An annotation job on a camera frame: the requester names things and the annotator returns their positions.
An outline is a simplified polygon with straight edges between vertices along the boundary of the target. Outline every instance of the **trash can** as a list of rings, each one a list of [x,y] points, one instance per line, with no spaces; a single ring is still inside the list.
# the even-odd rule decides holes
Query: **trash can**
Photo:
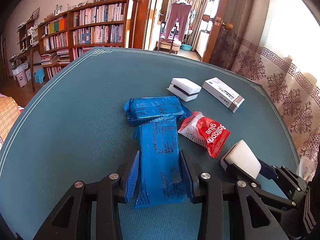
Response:
[[[26,72],[24,70],[22,70],[18,75],[16,75],[16,77],[18,79],[20,87],[23,87],[25,84],[28,83]]]

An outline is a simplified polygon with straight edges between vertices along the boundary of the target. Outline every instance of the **white sponge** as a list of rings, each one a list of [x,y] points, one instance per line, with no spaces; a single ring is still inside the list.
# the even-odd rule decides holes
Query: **white sponge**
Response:
[[[173,78],[168,90],[187,102],[198,96],[201,87],[186,78]]]
[[[235,144],[221,159],[220,163],[224,170],[227,169],[228,164],[235,164],[254,179],[257,178],[261,164],[257,157],[253,154],[249,146],[244,140]]]

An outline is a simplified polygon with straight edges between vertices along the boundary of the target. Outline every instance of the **floor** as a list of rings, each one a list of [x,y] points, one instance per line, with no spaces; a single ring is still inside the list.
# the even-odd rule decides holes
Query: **floor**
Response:
[[[0,89],[0,93],[8,97],[12,97],[19,106],[25,107],[33,96],[44,86],[42,84],[35,83],[35,92],[32,91],[31,80],[23,87],[19,86],[18,81],[15,81],[13,77],[5,81],[4,85]]]
[[[168,50],[168,49],[160,49],[160,52],[169,53],[169,50]],[[173,54],[173,55],[180,56],[180,57],[186,57],[186,58],[189,58],[189,59],[201,61],[201,60],[199,59],[198,55],[197,55],[194,51],[185,51],[185,50],[183,50],[183,49],[180,49],[180,50],[178,51],[178,54],[175,54],[174,52],[173,52],[172,54]]]

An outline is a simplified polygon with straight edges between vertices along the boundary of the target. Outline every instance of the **blue wrapper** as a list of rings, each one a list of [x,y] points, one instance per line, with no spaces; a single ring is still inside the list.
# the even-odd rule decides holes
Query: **blue wrapper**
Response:
[[[191,115],[176,96],[131,98],[125,103],[124,110],[131,125],[140,125],[166,115],[174,116],[177,120]]]
[[[140,191],[135,208],[179,203],[185,198],[176,118],[158,118],[140,125],[134,135],[140,144]]]

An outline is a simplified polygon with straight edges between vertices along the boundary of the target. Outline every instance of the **pants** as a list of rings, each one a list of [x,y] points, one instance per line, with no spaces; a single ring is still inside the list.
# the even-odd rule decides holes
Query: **pants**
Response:
[[[171,6],[171,12],[167,22],[167,28],[165,30],[164,38],[167,39],[169,34],[176,24],[177,20],[179,21],[179,41],[183,41],[184,31],[186,29],[186,24],[188,21],[189,13],[192,6],[187,4],[173,3]]]

